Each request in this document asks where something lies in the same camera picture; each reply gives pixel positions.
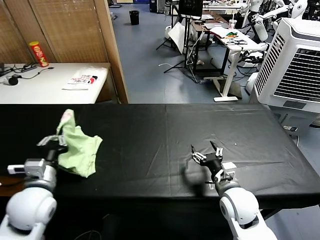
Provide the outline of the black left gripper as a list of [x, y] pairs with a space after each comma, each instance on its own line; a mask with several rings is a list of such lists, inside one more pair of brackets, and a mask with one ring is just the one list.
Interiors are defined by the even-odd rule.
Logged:
[[64, 154], [68, 151], [67, 142], [63, 134], [60, 135], [48, 135], [40, 140], [37, 144], [38, 147], [44, 146], [47, 150], [45, 160], [51, 163], [58, 161], [60, 154]]

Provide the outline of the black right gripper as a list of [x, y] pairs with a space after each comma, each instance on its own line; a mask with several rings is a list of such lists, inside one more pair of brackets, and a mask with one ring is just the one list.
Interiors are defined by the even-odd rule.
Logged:
[[214, 153], [203, 155], [191, 145], [191, 157], [197, 164], [207, 167], [211, 175], [215, 176], [222, 169], [223, 148], [211, 140], [209, 142], [214, 149]]

